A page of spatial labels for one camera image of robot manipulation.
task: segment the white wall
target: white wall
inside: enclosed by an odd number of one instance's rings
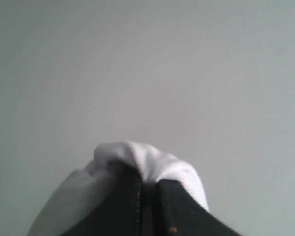
[[[0,236],[124,139],[244,235],[295,235],[295,1],[0,0]]]

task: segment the white fabric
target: white fabric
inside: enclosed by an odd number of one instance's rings
[[[73,171],[54,191],[28,236],[58,236],[93,211],[112,190],[124,163],[136,168],[149,194],[161,179],[178,180],[190,196],[209,211],[202,183],[194,168],[148,144],[103,143],[83,170]]]

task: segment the gray wall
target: gray wall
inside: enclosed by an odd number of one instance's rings
[[[0,0],[0,236],[124,139],[243,234],[295,235],[295,1]]]

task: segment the white cloth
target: white cloth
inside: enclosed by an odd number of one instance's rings
[[[147,194],[161,179],[178,180],[189,195],[209,211],[202,183],[194,168],[148,144],[100,144],[83,170],[73,171],[54,191],[28,236],[59,236],[93,211],[112,190],[123,165],[136,168]]]

